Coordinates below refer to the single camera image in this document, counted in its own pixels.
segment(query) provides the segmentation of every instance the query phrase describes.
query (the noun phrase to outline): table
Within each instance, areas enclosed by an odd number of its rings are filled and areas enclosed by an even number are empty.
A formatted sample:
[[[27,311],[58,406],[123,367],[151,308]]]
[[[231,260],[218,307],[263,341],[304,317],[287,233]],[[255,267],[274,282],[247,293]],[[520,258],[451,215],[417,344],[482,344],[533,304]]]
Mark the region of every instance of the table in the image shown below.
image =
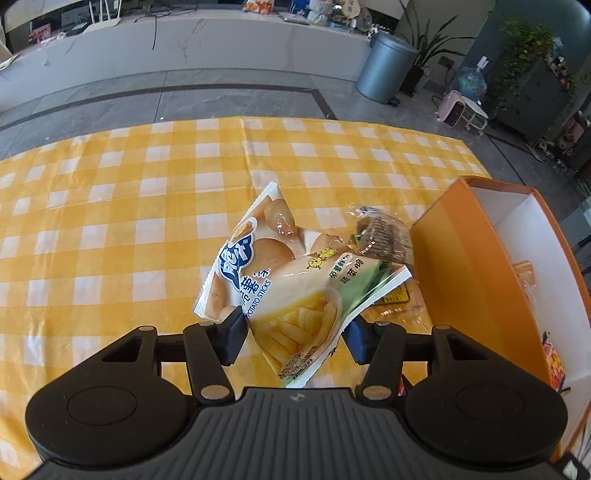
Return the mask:
[[[304,228],[347,236],[349,206],[416,220],[462,174],[488,174],[459,140],[363,123],[220,118],[121,128],[0,163],[0,477],[38,462],[30,396],[138,325],[198,320],[218,249],[269,181]],[[226,372],[279,387],[251,336]],[[339,345],[309,385],[350,386],[365,369]],[[189,392],[184,365],[163,376]]]

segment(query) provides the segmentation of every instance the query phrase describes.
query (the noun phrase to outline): screw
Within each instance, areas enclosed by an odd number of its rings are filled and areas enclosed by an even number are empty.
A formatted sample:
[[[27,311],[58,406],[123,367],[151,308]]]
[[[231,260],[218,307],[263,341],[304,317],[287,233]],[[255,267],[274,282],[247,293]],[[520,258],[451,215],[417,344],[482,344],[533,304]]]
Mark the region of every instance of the screw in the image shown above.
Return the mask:
[[[365,387],[362,393],[368,400],[386,400],[392,395],[392,390],[383,385],[370,385]]]
[[[229,394],[230,390],[223,385],[208,385],[201,389],[201,396],[207,400],[221,400]]]

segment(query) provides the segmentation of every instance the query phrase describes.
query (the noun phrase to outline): gray trash can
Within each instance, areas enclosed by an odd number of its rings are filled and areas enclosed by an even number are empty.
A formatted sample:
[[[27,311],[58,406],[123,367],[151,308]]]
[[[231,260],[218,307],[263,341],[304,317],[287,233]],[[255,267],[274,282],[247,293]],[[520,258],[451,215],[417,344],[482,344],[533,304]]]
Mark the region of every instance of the gray trash can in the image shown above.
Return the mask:
[[[379,32],[355,87],[375,102],[388,103],[400,90],[417,55],[410,43]]]

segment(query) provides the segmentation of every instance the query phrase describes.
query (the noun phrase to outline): counter top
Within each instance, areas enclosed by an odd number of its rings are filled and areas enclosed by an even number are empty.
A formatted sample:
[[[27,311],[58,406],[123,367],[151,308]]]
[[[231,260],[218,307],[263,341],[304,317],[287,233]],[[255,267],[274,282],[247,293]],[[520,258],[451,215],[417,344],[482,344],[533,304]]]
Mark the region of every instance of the counter top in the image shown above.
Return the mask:
[[[123,17],[114,27],[21,52],[0,72],[0,111],[85,83],[164,70],[262,69],[356,80],[368,53],[364,35],[276,15],[201,9],[157,20]]]

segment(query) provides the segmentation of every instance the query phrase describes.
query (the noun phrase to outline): open box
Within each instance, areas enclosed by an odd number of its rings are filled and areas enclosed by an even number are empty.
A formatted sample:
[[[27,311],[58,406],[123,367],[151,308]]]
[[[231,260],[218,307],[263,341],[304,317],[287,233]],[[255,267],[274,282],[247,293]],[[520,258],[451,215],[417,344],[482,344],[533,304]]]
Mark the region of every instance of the open box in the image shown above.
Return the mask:
[[[411,228],[415,276],[434,325],[446,324],[550,384],[544,331],[566,368],[564,452],[591,400],[591,302],[558,223],[532,188],[461,177]],[[535,314],[513,264],[531,261]]]

